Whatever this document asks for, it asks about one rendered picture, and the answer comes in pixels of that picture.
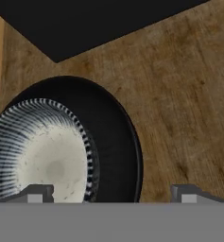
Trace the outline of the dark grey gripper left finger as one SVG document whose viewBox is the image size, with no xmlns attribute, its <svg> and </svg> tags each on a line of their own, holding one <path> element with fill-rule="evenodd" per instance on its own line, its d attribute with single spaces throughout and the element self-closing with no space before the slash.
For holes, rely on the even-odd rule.
<svg viewBox="0 0 224 242">
<path fill-rule="evenodd" d="M 54 186 L 52 184 L 30 184 L 16 195 L 3 199 L 4 202 L 53 203 Z"/>
</svg>

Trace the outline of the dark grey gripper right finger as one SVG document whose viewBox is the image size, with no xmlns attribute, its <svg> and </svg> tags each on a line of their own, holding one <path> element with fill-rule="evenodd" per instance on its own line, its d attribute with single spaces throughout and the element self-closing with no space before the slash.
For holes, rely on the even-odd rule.
<svg viewBox="0 0 224 242">
<path fill-rule="evenodd" d="M 224 199 L 202 191 L 194 184 L 173 184 L 171 190 L 171 201 L 177 203 L 218 203 Z"/>
</svg>

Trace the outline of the white black-striped bowl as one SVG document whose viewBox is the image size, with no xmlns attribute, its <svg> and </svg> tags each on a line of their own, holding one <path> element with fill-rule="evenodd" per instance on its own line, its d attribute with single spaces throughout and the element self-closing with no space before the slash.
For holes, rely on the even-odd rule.
<svg viewBox="0 0 224 242">
<path fill-rule="evenodd" d="M 51 185 L 56 203 L 93 202 L 98 184 L 95 141 L 70 109 L 31 98 L 0 113 L 0 201 Z"/>
</svg>

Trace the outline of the black bowl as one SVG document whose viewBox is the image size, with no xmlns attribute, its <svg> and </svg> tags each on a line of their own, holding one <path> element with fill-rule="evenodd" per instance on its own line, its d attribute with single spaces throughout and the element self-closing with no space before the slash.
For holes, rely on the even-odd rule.
<svg viewBox="0 0 224 242">
<path fill-rule="evenodd" d="M 7 106 L 39 97 L 67 107 L 94 139 L 100 164 L 95 200 L 137 202 L 144 177 L 143 154 L 136 129 L 119 101 L 89 79 L 58 76 L 24 89 Z"/>
</svg>

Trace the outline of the black hob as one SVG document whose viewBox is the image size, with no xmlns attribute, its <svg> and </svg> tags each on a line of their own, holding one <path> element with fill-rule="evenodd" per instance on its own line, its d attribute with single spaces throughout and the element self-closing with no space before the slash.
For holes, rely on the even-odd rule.
<svg viewBox="0 0 224 242">
<path fill-rule="evenodd" d="M 209 0 L 0 0 L 0 16 L 54 62 Z"/>
</svg>

